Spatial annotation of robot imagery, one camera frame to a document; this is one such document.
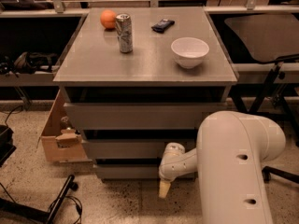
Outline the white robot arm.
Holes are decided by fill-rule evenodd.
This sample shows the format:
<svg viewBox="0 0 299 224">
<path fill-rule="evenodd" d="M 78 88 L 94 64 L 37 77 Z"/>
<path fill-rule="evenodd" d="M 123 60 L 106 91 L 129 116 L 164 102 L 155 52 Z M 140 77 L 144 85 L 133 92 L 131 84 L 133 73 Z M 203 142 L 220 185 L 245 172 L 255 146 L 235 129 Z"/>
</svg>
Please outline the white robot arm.
<svg viewBox="0 0 299 224">
<path fill-rule="evenodd" d="M 199 175 L 203 224 L 273 224 L 263 183 L 263 161 L 284 150 L 285 134 L 273 120 L 219 111 L 201 123 L 196 148 L 169 143 L 159 167 L 159 196 L 179 176 Z"/>
</svg>

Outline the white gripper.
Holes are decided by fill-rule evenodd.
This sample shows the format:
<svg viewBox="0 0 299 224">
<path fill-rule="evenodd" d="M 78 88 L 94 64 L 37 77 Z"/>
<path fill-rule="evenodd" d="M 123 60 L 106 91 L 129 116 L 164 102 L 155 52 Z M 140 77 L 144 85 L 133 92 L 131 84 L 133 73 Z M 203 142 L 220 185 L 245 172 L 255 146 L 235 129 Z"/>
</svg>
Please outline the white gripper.
<svg viewBox="0 0 299 224">
<path fill-rule="evenodd" d="M 188 152 L 180 143 L 168 143 L 166 145 L 160 166 L 159 197 L 165 199 L 170 190 L 171 183 L 177 177 L 195 173 L 197 171 L 197 150 L 194 148 Z"/>
</svg>

